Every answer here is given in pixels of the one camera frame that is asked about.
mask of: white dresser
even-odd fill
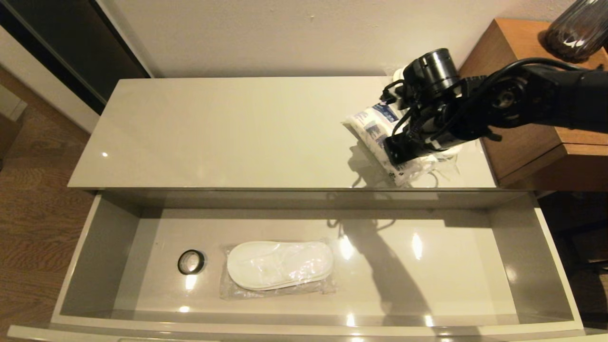
[[[348,115],[384,77],[122,80],[69,183],[99,190],[45,341],[602,341],[547,225],[469,142],[395,189]],[[226,301],[224,247],[323,240],[334,293]],[[196,276],[181,253],[207,256]]]

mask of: wooden floor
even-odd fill
[[[67,181],[85,142],[28,107],[0,171],[0,341],[48,323],[93,196]]]

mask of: wooden side table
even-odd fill
[[[548,27],[540,21],[495,19],[460,69],[461,76],[489,75],[522,58],[555,59],[538,41]],[[604,49],[581,66],[600,64],[608,66]],[[492,130],[503,141],[484,138],[483,144],[500,187],[608,190],[608,134],[536,124]]]

